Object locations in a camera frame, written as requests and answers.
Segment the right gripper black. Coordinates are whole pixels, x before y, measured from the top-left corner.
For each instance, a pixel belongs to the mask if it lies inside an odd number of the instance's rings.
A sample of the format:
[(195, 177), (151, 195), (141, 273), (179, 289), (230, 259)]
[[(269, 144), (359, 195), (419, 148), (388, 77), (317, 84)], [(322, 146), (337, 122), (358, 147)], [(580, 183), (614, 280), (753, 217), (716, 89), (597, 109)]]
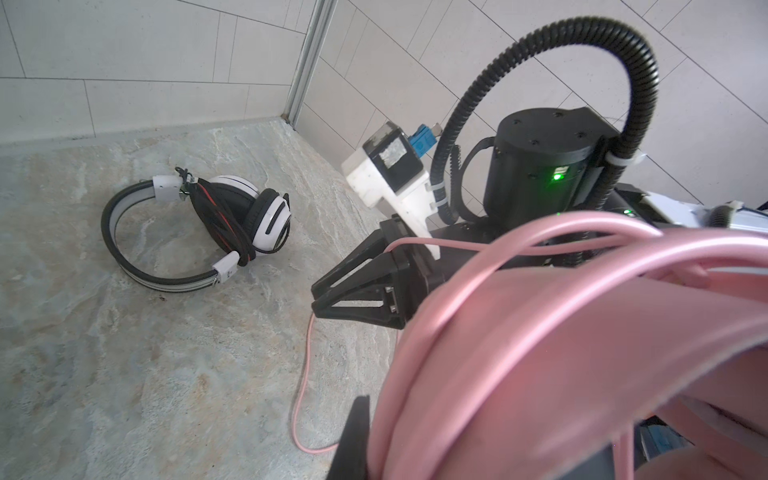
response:
[[(483, 196), (484, 214), (441, 237), (491, 243), (532, 220), (581, 206), (618, 131), (592, 110), (535, 108), (504, 118), (496, 132)], [(397, 329), (398, 265), (380, 229), (311, 287), (318, 318)]]

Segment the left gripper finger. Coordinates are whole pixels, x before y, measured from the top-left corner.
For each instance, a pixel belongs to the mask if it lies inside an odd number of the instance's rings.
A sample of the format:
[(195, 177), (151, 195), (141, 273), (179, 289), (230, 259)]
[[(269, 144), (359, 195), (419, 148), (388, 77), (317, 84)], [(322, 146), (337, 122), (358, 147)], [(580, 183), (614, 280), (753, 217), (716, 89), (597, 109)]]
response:
[(365, 480), (370, 435), (370, 396), (355, 398), (344, 425), (327, 480)]

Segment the white black headphones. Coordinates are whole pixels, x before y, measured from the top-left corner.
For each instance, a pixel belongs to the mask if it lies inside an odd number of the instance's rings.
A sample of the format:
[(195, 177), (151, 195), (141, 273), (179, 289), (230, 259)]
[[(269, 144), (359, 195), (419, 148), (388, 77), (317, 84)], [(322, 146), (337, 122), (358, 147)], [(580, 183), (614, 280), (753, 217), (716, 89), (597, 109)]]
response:
[(101, 233), (132, 280), (159, 292), (186, 293), (222, 284), (279, 252), (291, 220), (288, 194), (237, 175), (206, 180), (179, 168), (116, 193), (103, 209)]

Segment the pink headphones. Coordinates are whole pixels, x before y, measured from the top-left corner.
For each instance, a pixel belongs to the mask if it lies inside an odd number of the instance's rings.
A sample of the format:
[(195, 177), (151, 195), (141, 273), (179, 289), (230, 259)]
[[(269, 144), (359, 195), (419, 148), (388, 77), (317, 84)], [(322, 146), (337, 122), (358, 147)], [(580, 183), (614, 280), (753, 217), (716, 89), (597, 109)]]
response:
[(767, 239), (564, 213), (478, 247), (405, 328), (373, 479), (767, 475)]

